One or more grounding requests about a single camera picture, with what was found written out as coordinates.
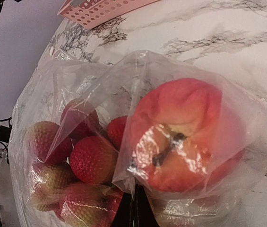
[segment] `pink container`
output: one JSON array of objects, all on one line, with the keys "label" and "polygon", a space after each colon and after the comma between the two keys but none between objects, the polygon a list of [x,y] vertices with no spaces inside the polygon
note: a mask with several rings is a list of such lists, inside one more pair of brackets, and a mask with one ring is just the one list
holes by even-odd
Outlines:
[{"label": "pink container", "polygon": [[156,1],[159,0],[66,0],[58,15],[91,29]]}]

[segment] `peach stem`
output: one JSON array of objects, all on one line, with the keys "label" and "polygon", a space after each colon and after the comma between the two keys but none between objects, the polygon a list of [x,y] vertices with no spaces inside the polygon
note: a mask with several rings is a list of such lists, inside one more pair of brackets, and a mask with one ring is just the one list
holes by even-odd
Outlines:
[{"label": "peach stem", "polygon": [[166,157],[170,154],[170,152],[175,147],[182,144],[186,138],[187,137],[184,134],[177,133],[174,137],[172,137],[170,144],[169,144],[169,147],[167,147],[163,152],[159,153],[158,155],[156,155],[152,158],[152,164],[155,167],[160,167],[163,164]]}]

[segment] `plastic wrap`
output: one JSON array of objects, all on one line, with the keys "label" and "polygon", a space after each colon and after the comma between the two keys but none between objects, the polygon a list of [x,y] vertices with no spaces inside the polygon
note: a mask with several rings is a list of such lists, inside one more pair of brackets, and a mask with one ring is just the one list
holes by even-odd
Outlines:
[{"label": "plastic wrap", "polygon": [[113,174],[124,192],[146,188],[162,227],[222,226],[267,169],[256,95],[147,51],[112,67],[49,62],[13,112],[21,226],[109,227],[122,197]]},{"label": "plastic wrap", "polygon": [[9,150],[22,227],[111,226],[123,196],[111,184],[118,150],[102,128],[109,118],[79,100],[108,68],[55,59],[19,97]]},{"label": "plastic wrap", "polygon": [[113,183],[131,193],[144,186],[162,227],[224,226],[267,171],[262,89],[150,52],[110,76],[102,83],[124,78],[130,102]]}]

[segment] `plastic bag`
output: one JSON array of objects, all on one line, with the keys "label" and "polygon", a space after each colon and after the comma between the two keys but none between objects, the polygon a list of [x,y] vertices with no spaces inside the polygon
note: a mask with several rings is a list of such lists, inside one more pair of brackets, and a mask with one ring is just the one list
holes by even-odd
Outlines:
[{"label": "plastic bag", "polygon": [[22,227],[112,226],[123,197],[111,184],[118,151],[101,135],[106,119],[79,101],[108,69],[52,60],[19,97],[9,158]]},{"label": "plastic bag", "polygon": [[224,226],[267,170],[267,100],[150,52],[110,75],[102,83],[125,77],[131,97],[113,183],[127,192],[144,186],[162,227]]},{"label": "plastic bag", "polygon": [[[143,185],[162,227],[222,226],[267,168],[265,100],[151,52],[135,52],[111,68],[51,61],[26,86],[13,119],[11,173],[27,227],[63,226],[58,218],[73,227],[109,227],[122,195],[109,184],[118,150],[114,184],[132,194],[136,183]],[[143,138],[147,149],[136,151],[151,123]],[[165,177],[157,177],[170,157]],[[52,211],[37,210],[43,208]]]}]

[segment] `red strawberry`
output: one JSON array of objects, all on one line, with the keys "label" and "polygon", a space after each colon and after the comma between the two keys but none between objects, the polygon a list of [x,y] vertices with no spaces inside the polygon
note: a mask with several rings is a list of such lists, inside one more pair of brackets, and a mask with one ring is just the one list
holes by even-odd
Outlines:
[{"label": "red strawberry", "polygon": [[90,103],[74,99],[65,106],[61,116],[61,125],[65,131],[69,131],[71,138],[81,140],[95,135],[95,130],[99,127],[99,118]]},{"label": "red strawberry", "polygon": [[31,176],[35,185],[45,194],[53,196],[60,194],[61,190],[78,179],[68,163],[50,166],[43,163],[35,163],[32,166]]},{"label": "red strawberry", "polygon": [[121,148],[126,121],[127,116],[118,117],[113,119],[108,125],[108,137],[118,150]]},{"label": "red strawberry", "polygon": [[[107,186],[90,186],[76,183],[65,189],[60,200],[61,216],[72,227],[99,227],[106,217],[107,209],[104,193]],[[101,227],[109,227],[112,221]]]},{"label": "red strawberry", "polygon": [[57,218],[61,221],[64,221],[64,218],[61,216],[61,209],[60,209],[60,205],[58,207],[56,207],[53,212],[55,213],[55,215],[57,216]]},{"label": "red strawberry", "polygon": [[56,166],[33,164],[30,176],[34,182],[30,201],[39,211],[55,210],[63,189],[78,181],[66,162]]},{"label": "red strawberry", "polygon": [[71,142],[72,142],[73,147],[75,147],[76,144],[77,144],[79,141],[80,141],[80,140],[77,140],[77,139],[71,139]]},{"label": "red strawberry", "polygon": [[29,201],[37,210],[43,212],[55,210],[59,207],[59,199],[47,197],[38,187],[30,194]]},{"label": "red strawberry", "polygon": [[116,213],[118,212],[121,200],[123,198],[123,192],[118,188],[112,188],[107,192],[107,210],[108,216],[111,221],[114,220]]},{"label": "red strawberry", "polygon": [[53,140],[59,125],[53,122],[38,122],[28,130],[28,146],[40,162],[50,165],[59,164],[69,157],[72,144],[69,137],[61,141],[53,150]]},{"label": "red strawberry", "polygon": [[70,155],[73,173],[83,182],[99,185],[111,181],[117,151],[106,139],[91,136],[78,142]]}]

